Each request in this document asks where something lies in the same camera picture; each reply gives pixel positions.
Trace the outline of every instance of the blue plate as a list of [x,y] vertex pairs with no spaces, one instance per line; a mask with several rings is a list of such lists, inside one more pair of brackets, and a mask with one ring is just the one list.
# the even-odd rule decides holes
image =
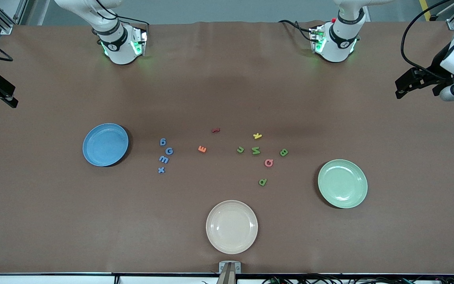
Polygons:
[[89,163],[106,167],[117,163],[127,152],[129,137],[118,124],[105,123],[92,129],[83,140],[83,156]]

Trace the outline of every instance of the green plate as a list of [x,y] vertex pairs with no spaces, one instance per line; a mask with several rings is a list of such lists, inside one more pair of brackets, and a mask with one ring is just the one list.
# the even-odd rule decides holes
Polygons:
[[318,188],[335,207],[353,208],[362,203],[367,195],[367,178],[354,163],[332,160],[320,170]]

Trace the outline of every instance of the plate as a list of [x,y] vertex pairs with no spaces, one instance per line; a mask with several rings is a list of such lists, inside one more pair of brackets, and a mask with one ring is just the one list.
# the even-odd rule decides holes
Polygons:
[[83,140],[83,156],[89,163],[106,167],[117,163],[127,152],[129,138],[118,124],[105,123],[92,129]]
[[323,197],[339,208],[353,208],[367,196],[367,178],[362,170],[347,160],[332,160],[318,174],[318,188]]
[[225,254],[238,254],[250,248],[257,232],[255,213],[241,201],[227,200],[217,204],[206,221],[209,242]]

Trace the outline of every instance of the table surface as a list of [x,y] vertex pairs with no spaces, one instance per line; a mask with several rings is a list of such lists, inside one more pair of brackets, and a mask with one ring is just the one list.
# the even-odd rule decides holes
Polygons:
[[[207,272],[222,260],[246,273],[454,273],[454,103],[430,88],[396,99],[406,25],[367,23],[339,64],[283,24],[152,26],[146,56],[126,66],[89,27],[16,26],[0,40],[20,101],[0,102],[0,273]],[[427,65],[451,36],[416,23],[407,55]],[[131,146],[100,168],[82,143],[106,122]],[[175,153],[159,175],[162,137]],[[321,198],[317,173],[333,159],[365,172],[358,207]],[[205,232],[230,199],[259,222],[232,256]]]

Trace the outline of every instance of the plate rim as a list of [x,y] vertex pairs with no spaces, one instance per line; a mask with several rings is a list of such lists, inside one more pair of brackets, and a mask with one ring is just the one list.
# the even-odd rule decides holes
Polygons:
[[[365,195],[363,198],[361,198],[361,200],[357,203],[357,204],[353,204],[351,206],[339,206],[339,205],[335,205],[334,203],[332,203],[328,198],[326,198],[326,196],[323,194],[323,190],[322,188],[320,187],[320,179],[323,177],[323,175],[325,174],[324,173],[324,170],[325,168],[327,167],[327,165],[329,165],[330,163],[333,163],[333,162],[338,162],[338,161],[342,161],[342,162],[346,162],[346,163],[350,163],[352,164],[353,166],[357,167],[360,172],[362,173],[362,176],[364,177],[365,179]],[[369,191],[369,183],[367,181],[367,177],[365,176],[365,173],[364,171],[362,171],[362,169],[355,163],[351,162],[351,161],[348,161],[348,160],[344,160],[344,159],[335,159],[335,160],[330,160],[328,162],[326,162],[320,169],[320,172],[318,173],[318,180],[317,180],[317,184],[318,184],[318,190],[320,190],[320,193],[322,194],[323,198],[325,198],[325,200],[330,203],[331,205],[335,206],[335,207],[338,207],[338,208],[341,208],[341,209],[351,209],[353,207],[357,207],[358,205],[360,205],[362,202],[364,202],[365,198],[367,197],[367,192]]]
[[[86,153],[86,149],[87,149],[87,138],[89,138],[89,136],[98,128],[101,128],[103,126],[107,126],[107,125],[111,125],[111,126],[115,126],[114,128],[117,128],[117,129],[121,129],[121,131],[126,135],[126,138],[127,138],[127,142],[125,143],[124,145],[124,154],[118,159],[116,160],[115,162],[111,163],[111,164],[95,164],[92,160],[90,160],[90,158],[87,157],[87,153]],[[87,162],[89,162],[91,165],[94,165],[94,166],[97,166],[97,167],[108,167],[108,166],[111,166],[115,163],[117,163],[118,161],[120,161],[121,158],[124,157],[124,155],[127,153],[127,149],[128,149],[128,145],[129,145],[129,137],[128,137],[128,134],[127,134],[127,131],[122,127],[120,126],[119,124],[116,124],[116,123],[112,123],[112,122],[107,122],[107,123],[102,123],[102,124],[99,124],[98,126],[92,128],[89,133],[87,133],[87,135],[85,135],[85,138],[83,139],[83,145],[82,145],[82,153],[83,153],[83,157],[85,158],[85,160],[87,160]]]
[[[248,208],[250,210],[250,212],[253,214],[253,217],[255,218],[255,237],[253,238],[253,240],[250,242],[250,244],[247,246],[247,248],[245,248],[244,250],[240,251],[240,252],[234,252],[234,253],[227,253],[223,250],[221,250],[220,248],[218,248],[215,244],[213,244],[213,242],[211,241],[211,235],[209,234],[209,230],[208,230],[208,225],[209,223],[211,223],[211,214],[212,212],[214,212],[214,210],[217,209],[217,207],[220,207],[222,206],[224,203],[238,203],[238,204],[241,204],[242,206],[245,206],[246,208]],[[209,240],[209,243],[216,249],[218,250],[219,252],[221,253],[225,253],[225,254],[229,254],[229,255],[234,255],[234,254],[240,254],[242,252],[245,252],[247,251],[252,245],[253,243],[255,242],[255,240],[257,239],[257,236],[258,236],[258,219],[257,219],[257,215],[255,214],[254,210],[248,206],[246,203],[242,202],[242,201],[239,201],[239,200],[234,200],[234,199],[231,199],[231,200],[225,200],[225,201],[222,201],[220,203],[218,203],[217,205],[215,205],[211,211],[209,211],[209,214],[208,214],[208,217],[206,218],[206,235],[208,237],[208,240]]]

